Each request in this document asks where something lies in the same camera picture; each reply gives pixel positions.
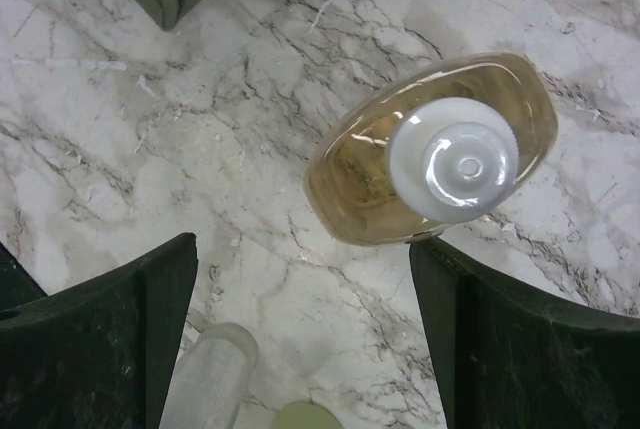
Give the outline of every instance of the clear plastic tube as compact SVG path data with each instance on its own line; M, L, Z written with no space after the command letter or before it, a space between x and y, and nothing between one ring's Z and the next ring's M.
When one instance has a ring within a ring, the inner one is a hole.
M176 363L160 429L231 429L257 358L255 339L237 324L203 332Z

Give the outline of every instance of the white cap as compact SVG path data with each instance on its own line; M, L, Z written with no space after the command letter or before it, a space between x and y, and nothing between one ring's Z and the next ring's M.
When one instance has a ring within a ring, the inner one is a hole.
M518 171L518 144L507 121L463 97L405 114L387 156L400 199L421 216L449 224L491 211L511 194Z

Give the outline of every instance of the countertop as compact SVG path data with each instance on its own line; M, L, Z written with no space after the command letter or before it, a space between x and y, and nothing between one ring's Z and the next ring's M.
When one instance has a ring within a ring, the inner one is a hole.
M349 429L445 427L408 248L332 240L302 189L347 110L441 58L525 54L560 119L445 239L638 316L640 0L204 0L169 33L132 0L0 7L2 242L54 293L194 232L183 347L234 321L261 350L238 428L309 398Z

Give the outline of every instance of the gray marble veining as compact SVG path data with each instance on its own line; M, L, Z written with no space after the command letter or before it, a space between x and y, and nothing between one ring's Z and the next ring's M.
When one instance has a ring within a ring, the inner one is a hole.
M300 398L351 429L444 428L406 247L347 247L301 187L315 144L431 61L510 50L560 116L540 171L446 238L562 297L640 302L640 0L0 0L2 242L48 292L181 231L184 345L232 320L262 354L237 427Z

